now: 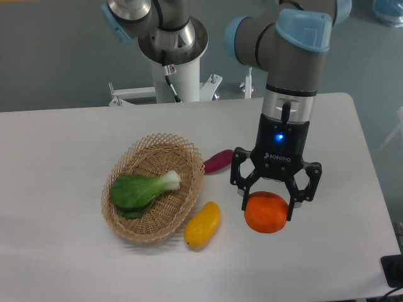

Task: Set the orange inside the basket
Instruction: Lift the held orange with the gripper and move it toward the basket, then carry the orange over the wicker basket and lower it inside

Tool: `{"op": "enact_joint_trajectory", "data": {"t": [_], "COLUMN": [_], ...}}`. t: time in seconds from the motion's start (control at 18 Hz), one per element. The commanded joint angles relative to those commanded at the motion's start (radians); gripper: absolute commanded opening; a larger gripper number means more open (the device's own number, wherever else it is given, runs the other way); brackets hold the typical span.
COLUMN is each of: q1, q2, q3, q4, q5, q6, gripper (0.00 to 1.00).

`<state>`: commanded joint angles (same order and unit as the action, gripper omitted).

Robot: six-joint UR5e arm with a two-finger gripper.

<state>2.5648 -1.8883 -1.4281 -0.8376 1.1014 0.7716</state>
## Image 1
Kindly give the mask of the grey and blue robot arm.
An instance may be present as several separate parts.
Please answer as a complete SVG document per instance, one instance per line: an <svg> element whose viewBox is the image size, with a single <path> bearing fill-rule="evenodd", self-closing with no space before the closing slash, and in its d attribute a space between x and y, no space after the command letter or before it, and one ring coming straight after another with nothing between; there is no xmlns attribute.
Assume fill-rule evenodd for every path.
<svg viewBox="0 0 403 302"><path fill-rule="evenodd" d="M303 152L331 31L351 6L351 1L280 1L273 11L227 26L227 53L267 73L256 144L252 150L236 148L232 156L230 182L244 204L262 178L285 184L289 210L314 198L322 166L304 161ZM201 100L200 74L190 67L207 49L208 36L190 15L188 1L105 1L101 10L116 37L137 39L150 60L158 103Z"/></svg>

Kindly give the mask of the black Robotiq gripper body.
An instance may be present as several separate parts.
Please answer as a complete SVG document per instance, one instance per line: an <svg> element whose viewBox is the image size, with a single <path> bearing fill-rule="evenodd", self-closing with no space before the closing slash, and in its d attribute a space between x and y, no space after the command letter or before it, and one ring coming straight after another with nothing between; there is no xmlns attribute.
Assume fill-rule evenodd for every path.
<svg viewBox="0 0 403 302"><path fill-rule="evenodd" d="M261 114L251 160L258 175L285 182L302 170L302 158L310 123L282 123Z"/></svg>

